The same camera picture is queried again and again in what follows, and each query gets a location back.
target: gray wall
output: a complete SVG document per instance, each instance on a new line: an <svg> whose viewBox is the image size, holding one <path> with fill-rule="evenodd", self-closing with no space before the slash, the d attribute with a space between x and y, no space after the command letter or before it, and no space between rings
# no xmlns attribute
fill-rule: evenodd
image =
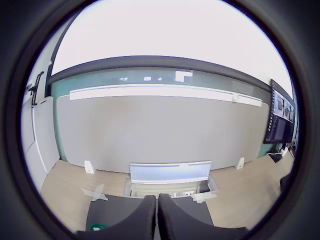
<svg viewBox="0 0 320 240"><path fill-rule="evenodd" d="M177 82L175 81L175 75L176 71L180 70L181 69L164 67L130 67L108 69L74 75L53 83L51 86L51 94L54 98L53 107L55 134L60 158L64 161L68 161L61 139L61 130L58 124L57 99L61 96L68 95L72 90L108 85L174 84L226 90L259 98L263 103L268 105L271 102L270 92L242 81L218 74L186 70L193 72L193 76L185 77L184 82ZM151 77L151 81L144 81L144 77L146 76ZM266 146L264 146L265 144L262 144L262 142L263 141L261 140L260 146L262 145L262 148L265 149Z"/></svg>
<svg viewBox="0 0 320 240"><path fill-rule="evenodd" d="M269 106L199 98L120 96L57 100L69 163L129 173L129 163L212 161L211 169L258 156Z"/></svg>

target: computer screen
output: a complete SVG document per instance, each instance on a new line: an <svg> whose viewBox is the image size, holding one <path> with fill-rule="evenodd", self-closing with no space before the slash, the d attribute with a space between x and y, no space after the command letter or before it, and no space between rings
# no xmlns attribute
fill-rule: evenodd
<svg viewBox="0 0 320 240"><path fill-rule="evenodd" d="M290 143L294 134L296 105L272 79L271 94L270 118L263 143Z"/></svg>

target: monitor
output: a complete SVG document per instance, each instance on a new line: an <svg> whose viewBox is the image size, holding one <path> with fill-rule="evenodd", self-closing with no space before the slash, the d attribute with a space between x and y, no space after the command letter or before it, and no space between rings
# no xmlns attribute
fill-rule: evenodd
<svg viewBox="0 0 320 240"><path fill-rule="evenodd" d="M288 93L271 79L271 104L264 144L291 143L296 105Z"/></svg>

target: white wall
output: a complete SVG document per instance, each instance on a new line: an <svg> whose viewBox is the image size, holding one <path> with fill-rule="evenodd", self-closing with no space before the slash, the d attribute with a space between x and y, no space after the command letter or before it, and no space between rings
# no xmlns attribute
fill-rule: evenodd
<svg viewBox="0 0 320 240"><path fill-rule="evenodd" d="M55 138L53 97L45 98L45 87L53 51L67 24L66 22L46 44L29 76L27 85L31 83L34 86L37 75L44 72L36 94L35 101L38 105L32 107L30 92L23 98L21 110L22 147L28 171L38 192L41 191L47 174L60 157Z"/></svg>
<svg viewBox="0 0 320 240"><path fill-rule="evenodd" d="M101 0L67 31L52 74L97 59L160 55L227 66L293 97L277 49L248 17L218 0Z"/></svg>

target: black device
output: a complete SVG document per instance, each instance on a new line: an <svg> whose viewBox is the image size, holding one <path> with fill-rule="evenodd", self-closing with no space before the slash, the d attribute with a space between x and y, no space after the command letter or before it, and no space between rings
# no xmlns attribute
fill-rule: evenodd
<svg viewBox="0 0 320 240"><path fill-rule="evenodd" d="M288 93L271 79L271 104L264 144L291 143L296 105Z"/></svg>

